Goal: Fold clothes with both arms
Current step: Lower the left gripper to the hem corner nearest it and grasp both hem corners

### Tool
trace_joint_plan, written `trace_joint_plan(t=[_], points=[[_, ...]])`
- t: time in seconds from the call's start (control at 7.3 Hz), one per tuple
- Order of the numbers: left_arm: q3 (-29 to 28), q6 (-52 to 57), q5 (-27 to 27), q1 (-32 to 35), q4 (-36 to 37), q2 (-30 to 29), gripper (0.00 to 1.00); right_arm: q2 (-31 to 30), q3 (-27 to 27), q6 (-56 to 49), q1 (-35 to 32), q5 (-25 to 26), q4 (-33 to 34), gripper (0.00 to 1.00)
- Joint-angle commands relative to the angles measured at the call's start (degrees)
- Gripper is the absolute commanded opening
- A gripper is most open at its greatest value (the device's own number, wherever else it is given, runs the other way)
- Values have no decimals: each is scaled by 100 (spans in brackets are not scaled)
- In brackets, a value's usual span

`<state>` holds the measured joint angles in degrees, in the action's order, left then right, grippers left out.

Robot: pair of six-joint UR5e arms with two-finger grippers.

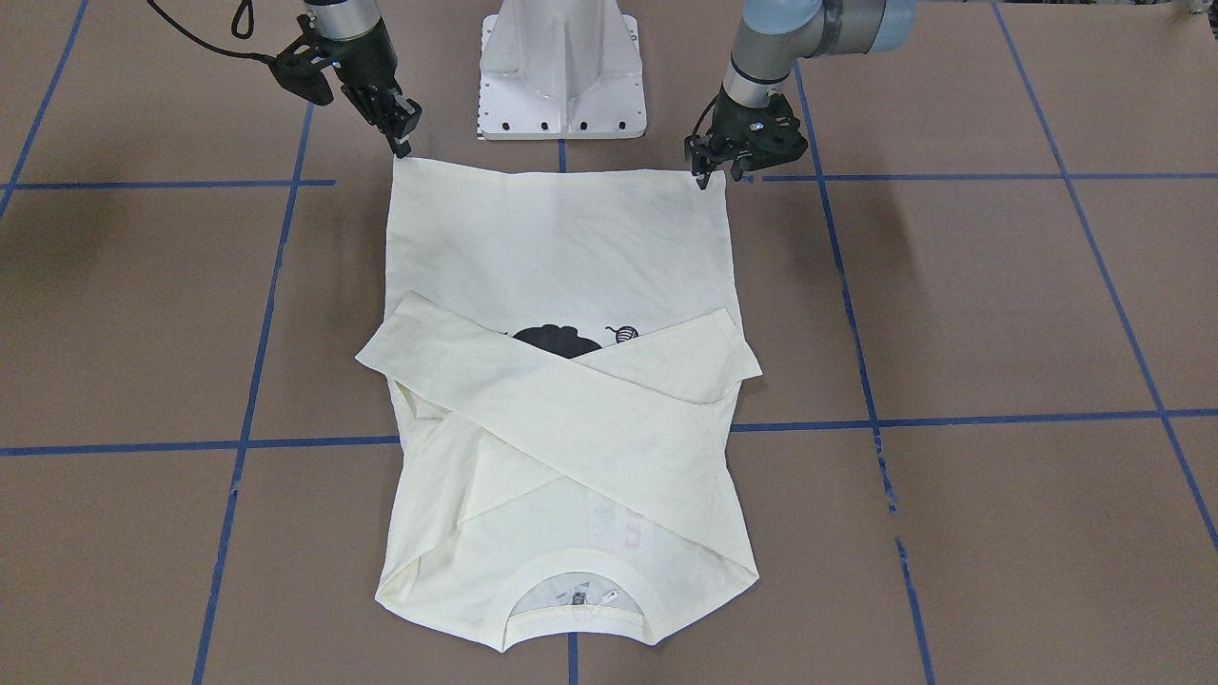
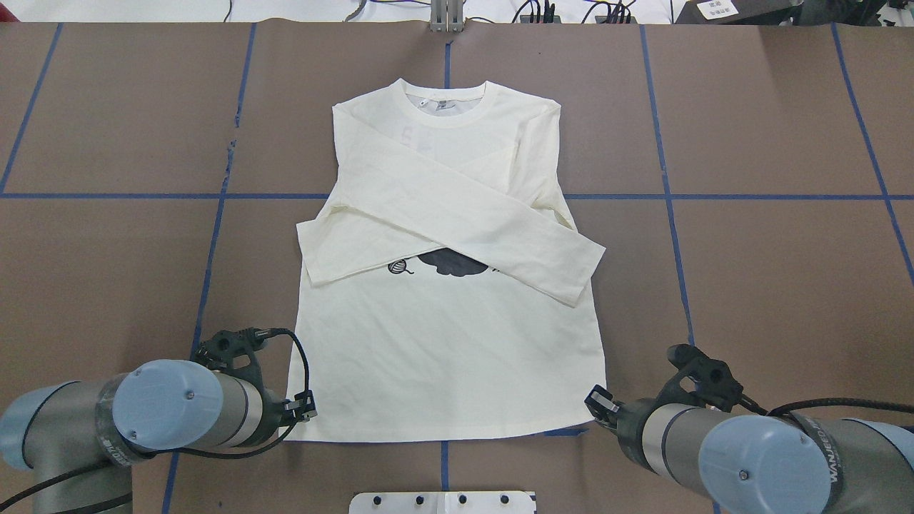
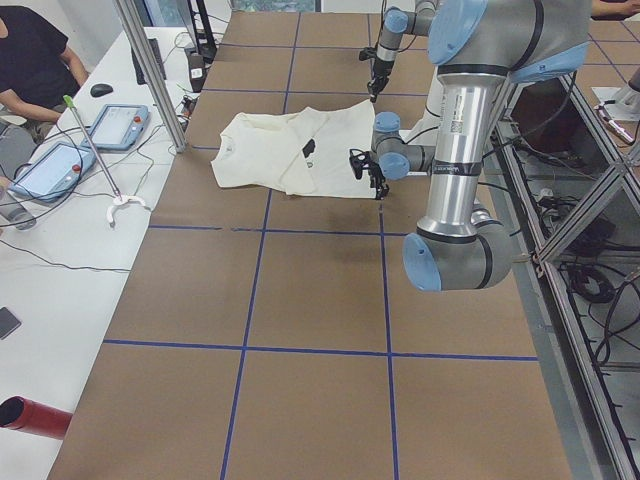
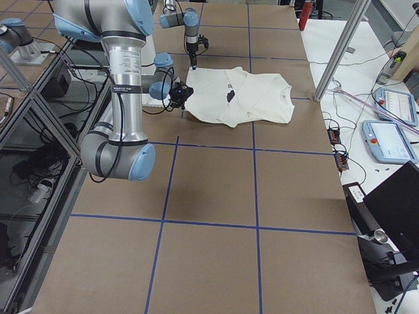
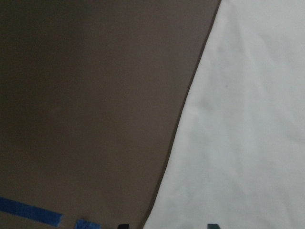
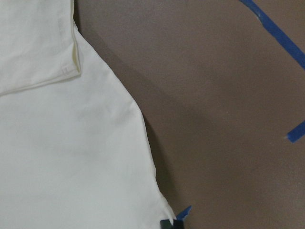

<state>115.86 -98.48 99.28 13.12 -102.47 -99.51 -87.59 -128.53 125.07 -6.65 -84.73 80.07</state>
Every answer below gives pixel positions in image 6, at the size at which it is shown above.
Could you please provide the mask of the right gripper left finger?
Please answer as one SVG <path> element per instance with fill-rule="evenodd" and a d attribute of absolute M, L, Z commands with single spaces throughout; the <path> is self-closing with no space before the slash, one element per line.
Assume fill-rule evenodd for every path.
<path fill-rule="evenodd" d="M 161 229 L 172 229 L 172 224 L 169 219 L 164 219 L 160 221 Z"/>

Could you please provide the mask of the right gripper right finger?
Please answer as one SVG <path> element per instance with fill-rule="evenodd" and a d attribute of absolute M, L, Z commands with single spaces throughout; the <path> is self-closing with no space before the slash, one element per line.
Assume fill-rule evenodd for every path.
<path fill-rule="evenodd" d="M 181 220 L 174 220 L 173 229 L 184 229 L 184 222 Z"/>

